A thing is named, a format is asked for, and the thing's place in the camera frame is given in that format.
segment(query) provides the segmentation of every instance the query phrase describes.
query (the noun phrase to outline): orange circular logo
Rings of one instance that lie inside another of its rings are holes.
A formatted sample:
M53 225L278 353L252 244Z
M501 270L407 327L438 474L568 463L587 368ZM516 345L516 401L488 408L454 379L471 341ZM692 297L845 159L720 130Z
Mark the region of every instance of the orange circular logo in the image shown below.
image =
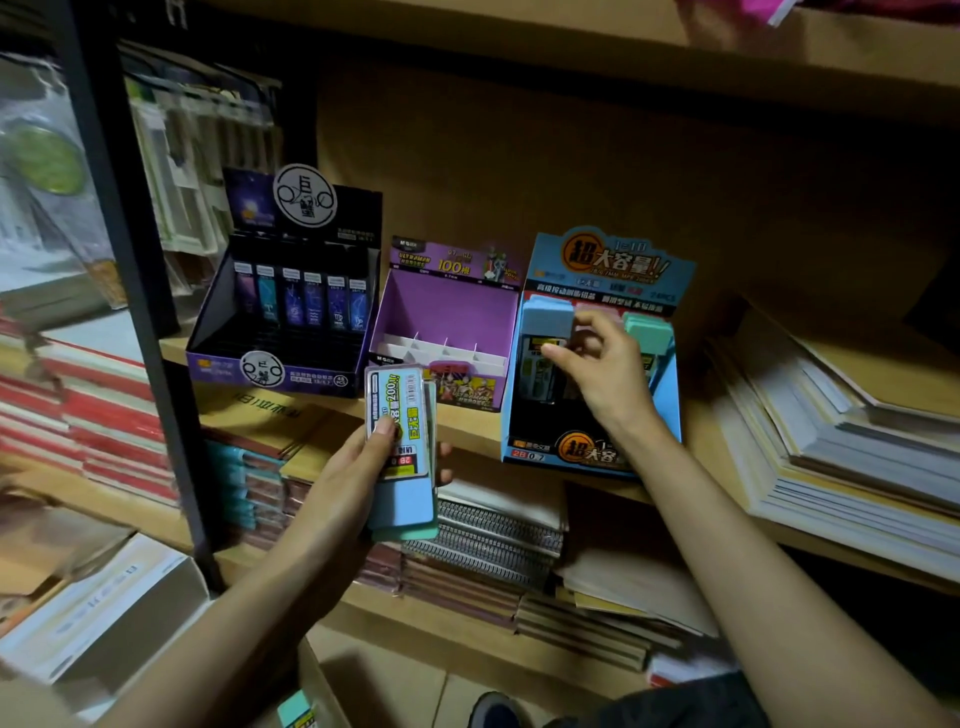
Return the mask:
M587 459L587 455L595 449L593 438L585 432L574 430L567 432L557 444L557 454L560 459L567 463L581 463Z
M588 271L604 251L603 240L593 232L576 232L564 242L561 256L571 271Z

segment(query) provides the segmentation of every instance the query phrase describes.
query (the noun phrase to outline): black metal shelf frame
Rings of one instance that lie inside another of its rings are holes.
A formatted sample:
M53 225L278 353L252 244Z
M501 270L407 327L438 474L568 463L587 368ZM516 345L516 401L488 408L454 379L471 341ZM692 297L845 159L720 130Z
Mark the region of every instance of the black metal shelf frame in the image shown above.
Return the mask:
M116 23L103 0L47 0L47 24L70 89L120 279L174 475L194 558L208 586L223 590L213 559L222 542L217 483L185 367L164 361L159 339L180 330L167 281L150 189L124 86Z

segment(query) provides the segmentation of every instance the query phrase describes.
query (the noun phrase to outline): white box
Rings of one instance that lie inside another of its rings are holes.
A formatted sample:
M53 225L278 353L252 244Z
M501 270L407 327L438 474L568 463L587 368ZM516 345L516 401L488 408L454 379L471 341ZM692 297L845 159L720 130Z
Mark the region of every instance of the white box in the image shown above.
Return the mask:
M193 559L136 534L0 639L0 659L95 716L209 603Z

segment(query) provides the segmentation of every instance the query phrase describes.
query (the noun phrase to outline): wooden shelf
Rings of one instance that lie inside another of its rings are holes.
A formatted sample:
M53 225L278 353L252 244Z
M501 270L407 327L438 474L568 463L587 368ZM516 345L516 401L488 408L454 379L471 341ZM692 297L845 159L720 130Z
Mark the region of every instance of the wooden shelf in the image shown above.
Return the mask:
M180 340L184 343L186 341L185 337ZM177 348L175 340L167 339L165 341L167 344L163 347L164 356L167 356L169 352L173 361L184 362L183 349ZM733 464L730 451L727 449L727 443L709 403L698 394L696 382L684 382L681 391L687 393L682 401L681 416L684 424L684 444L724 490L741 506L745 506L746 496L743 485L736 473L736 467ZM345 400L338 397L319 397L316 395L303 395L303 399L352 417L360 418L363 416L363 400ZM442 440L450 443L454 448L499 460L500 416L498 414L477 412L447 404L440 405L438 413L440 438ZM525 468L521 465L504 467ZM562 482L566 480L641 503L653 502L643 486L637 483L626 483L610 478L590 477L543 468L526 470L529 470L531 477L555 478L558 487L561 487ZM843 564L911 581L940 592L960 595L960 585L923 571L887 561L864 551L843 546L786 525L766 521L765 519L755 519L755 521L778 544L824 556Z
M799 8L769 28L722 4L676 0L207 2L473 56L813 109L958 123L960 44L946 27Z
M185 553L193 551L186 517L179 508L87 480L17 455L0 455L8 485L47 496L104 521L120 523Z
M225 582L235 584L266 554L241 544L218 552L217 564ZM352 584L342 601L351 607L399 622L459 647L561 680L608 698L644 690L643 674L607 665L568 650L543 643L479 619L460 615L443 607L403 596L391 596L362 584Z

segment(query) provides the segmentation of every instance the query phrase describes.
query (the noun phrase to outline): wall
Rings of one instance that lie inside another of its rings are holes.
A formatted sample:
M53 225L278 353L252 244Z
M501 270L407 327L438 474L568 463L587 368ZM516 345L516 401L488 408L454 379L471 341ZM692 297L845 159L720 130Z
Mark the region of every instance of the wall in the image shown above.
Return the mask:
M957 231L955 161L917 133L759 131L349 53L319 64L321 169L384 192L387 239L527 254L582 224L648 237L699 263L682 352L756 282L900 317Z

